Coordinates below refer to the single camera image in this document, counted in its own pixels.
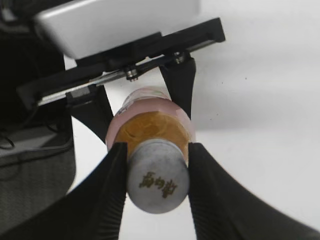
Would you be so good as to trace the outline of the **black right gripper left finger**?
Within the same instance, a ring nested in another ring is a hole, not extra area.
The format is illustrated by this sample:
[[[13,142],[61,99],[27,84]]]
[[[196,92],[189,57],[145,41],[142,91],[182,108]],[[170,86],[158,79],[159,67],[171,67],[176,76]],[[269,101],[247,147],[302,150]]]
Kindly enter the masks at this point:
[[[127,192],[127,144],[115,143],[71,193],[2,240],[117,240]]]

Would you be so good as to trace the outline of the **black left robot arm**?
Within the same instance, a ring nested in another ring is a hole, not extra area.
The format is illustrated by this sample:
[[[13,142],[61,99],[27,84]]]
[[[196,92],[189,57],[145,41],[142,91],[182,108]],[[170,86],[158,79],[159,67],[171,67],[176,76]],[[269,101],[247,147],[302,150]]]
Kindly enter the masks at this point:
[[[72,118],[100,139],[113,118],[106,81],[161,68],[190,112],[190,53],[225,40],[216,17],[190,27],[196,0],[3,0],[0,3],[0,232],[60,222],[92,197],[76,174]]]

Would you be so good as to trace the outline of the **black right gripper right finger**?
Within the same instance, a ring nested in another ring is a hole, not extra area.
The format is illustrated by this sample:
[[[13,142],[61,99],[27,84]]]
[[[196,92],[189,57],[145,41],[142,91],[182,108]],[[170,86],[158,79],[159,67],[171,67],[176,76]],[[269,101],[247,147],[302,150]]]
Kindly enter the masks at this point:
[[[201,143],[188,145],[189,202],[198,240],[318,240],[319,231],[252,194]]]

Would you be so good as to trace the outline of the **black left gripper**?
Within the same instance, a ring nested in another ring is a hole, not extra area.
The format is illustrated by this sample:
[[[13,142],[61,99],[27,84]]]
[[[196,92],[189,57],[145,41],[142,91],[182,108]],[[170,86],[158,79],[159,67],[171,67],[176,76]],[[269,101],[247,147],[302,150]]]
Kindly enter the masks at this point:
[[[134,80],[160,66],[171,100],[191,119],[196,62],[187,54],[224,41],[222,22],[214,18],[79,59],[76,67],[33,80],[16,91],[28,110],[66,97],[70,114],[105,142],[114,114],[105,87],[99,85],[121,78]]]

